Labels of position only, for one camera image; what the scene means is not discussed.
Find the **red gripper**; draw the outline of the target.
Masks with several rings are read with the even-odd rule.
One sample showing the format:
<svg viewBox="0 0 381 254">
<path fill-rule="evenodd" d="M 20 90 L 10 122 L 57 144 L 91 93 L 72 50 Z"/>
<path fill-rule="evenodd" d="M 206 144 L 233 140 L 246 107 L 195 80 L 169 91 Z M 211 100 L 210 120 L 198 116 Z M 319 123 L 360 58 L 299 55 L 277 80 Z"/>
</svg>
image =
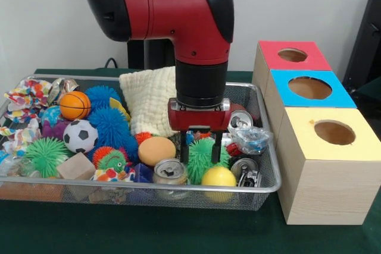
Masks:
<svg viewBox="0 0 381 254">
<path fill-rule="evenodd" d="M 170 98 L 167 108 L 171 129 L 180 131 L 180 161 L 187 164 L 189 159 L 187 131 L 209 130 L 215 132 L 211 162 L 213 164 L 220 162 L 223 131 L 227 129 L 231 115 L 230 100 L 224 98 L 220 105 L 213 108 L 195 109 L 179 104 L 176 98 Z"/>
</svg>

